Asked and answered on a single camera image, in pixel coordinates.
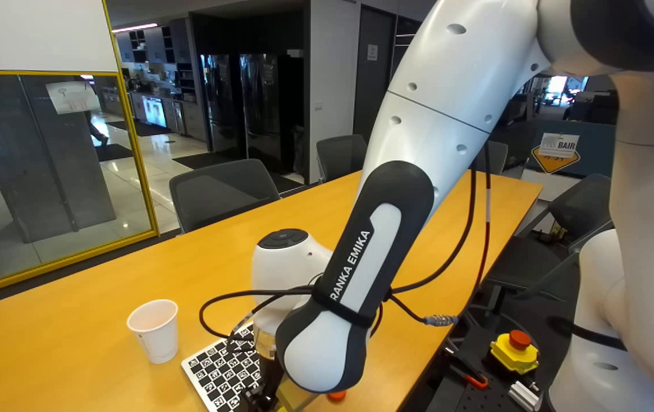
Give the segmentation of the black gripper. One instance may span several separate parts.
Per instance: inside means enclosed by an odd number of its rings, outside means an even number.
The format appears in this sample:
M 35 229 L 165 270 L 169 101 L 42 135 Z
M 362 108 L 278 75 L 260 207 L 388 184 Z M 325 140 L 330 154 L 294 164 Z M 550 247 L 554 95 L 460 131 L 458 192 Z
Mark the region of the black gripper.
M 271 357 L 258 357 L 260 378 L 250 396 L 253 412 L 294 412 L 292 382 Z

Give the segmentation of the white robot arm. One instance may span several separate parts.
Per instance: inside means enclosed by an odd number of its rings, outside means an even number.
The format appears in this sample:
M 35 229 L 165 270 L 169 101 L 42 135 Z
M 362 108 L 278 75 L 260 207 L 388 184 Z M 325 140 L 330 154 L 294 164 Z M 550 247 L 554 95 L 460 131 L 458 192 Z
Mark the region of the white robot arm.
M 578 253 L 555 409 L 654 412 L 654 0 L 435 0 L 375 116 L 343 235 L 274 332 L 302 389 L 355 386 L 367 330 L 417 235 L 538 73 L 603 75 L 618 93 L 611 223 Z

